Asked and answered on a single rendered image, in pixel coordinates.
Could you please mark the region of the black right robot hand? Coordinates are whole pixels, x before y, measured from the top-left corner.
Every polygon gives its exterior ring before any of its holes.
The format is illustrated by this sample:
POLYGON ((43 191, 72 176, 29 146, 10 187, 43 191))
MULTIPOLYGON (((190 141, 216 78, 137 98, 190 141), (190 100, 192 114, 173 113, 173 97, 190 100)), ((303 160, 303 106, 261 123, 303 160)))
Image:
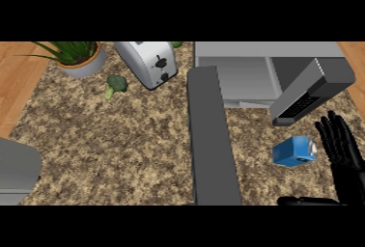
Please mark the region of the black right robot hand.
POLYGON ((331 163, 338 200, 287 196, 276 203, 281 206, 365 206, 365 159, 344 118, 329 111, 315 127, 331 163))

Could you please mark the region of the blue milk carton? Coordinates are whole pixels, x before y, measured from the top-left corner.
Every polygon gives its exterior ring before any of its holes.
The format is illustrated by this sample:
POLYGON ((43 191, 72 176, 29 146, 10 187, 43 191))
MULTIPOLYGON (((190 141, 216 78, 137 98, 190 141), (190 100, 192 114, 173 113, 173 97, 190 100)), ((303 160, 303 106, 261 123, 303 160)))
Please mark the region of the blue milk carton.
POLYGON ((294 135, 272 148, 272 162, 287 168, 316 160, 316 145, 307 135, 294 135))

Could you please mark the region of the grey microwave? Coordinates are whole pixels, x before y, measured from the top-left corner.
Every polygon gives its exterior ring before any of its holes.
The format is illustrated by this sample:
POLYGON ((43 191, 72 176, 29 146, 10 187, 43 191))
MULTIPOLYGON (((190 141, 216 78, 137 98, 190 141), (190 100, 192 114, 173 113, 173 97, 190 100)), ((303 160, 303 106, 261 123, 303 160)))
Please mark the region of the grey microwave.
POLYGON ((355 83, 332 41, 199 41, 193 65, 217 70, 223 106, 266 108, 276 126, 292 125, 355 83))

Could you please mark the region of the dark grey microwave door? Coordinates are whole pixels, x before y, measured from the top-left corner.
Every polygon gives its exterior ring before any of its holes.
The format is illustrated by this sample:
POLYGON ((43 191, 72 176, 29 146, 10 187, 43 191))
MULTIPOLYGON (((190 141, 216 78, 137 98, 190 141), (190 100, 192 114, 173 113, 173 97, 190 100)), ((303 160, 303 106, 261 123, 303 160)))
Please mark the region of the dark grey microwave door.
POLYGON ((198 206, 241 206, 216 67, 189 70, 186 91, 193 201, 198 206))

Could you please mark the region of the silver toaster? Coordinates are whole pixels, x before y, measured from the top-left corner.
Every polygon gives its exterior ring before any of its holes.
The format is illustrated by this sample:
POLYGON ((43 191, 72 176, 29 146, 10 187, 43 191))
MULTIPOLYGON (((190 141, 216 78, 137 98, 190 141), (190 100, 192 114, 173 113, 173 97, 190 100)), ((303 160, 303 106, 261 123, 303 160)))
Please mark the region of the silver toaster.
POLYGON ((149 90, 177 75, 174 47, 168 41, 117 41, 114 47, 128 69, 149 90))

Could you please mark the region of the green broccoli floret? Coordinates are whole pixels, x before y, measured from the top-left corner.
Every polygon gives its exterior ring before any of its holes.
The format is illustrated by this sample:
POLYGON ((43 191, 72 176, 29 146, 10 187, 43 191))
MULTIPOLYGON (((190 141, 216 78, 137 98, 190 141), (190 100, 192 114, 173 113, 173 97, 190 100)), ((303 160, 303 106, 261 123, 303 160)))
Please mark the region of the green broccoli floret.
POLYGON ((111 99, 115 92, 127 92, 128 83, 124 76, 109 75, 106 78, 108 89, 105 92, 105 98, 111 99))

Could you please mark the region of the potted green plant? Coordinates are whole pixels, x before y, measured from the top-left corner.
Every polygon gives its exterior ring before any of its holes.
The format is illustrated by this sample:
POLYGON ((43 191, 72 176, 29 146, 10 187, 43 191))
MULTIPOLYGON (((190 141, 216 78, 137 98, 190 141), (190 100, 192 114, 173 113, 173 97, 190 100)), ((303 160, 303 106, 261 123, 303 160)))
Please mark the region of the potted green plant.
POLYGON ((50 56, 38 55, 38 58, 53 60, 68 76, 87 77, 102 69, 105 50, 99 41, 52 41, 53 47, 40 41, 34 44, 50 53, 50 56))

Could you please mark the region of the grey appliance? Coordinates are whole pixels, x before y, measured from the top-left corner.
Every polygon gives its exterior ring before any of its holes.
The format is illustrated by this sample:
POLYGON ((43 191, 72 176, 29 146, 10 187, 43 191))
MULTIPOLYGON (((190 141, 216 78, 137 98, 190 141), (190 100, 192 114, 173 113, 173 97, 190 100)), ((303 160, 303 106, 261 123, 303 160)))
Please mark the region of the grey appliance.
POLYGON ((15 206, 31 192, 41 170, 40 152, 0 137, 0 206, 15 206))

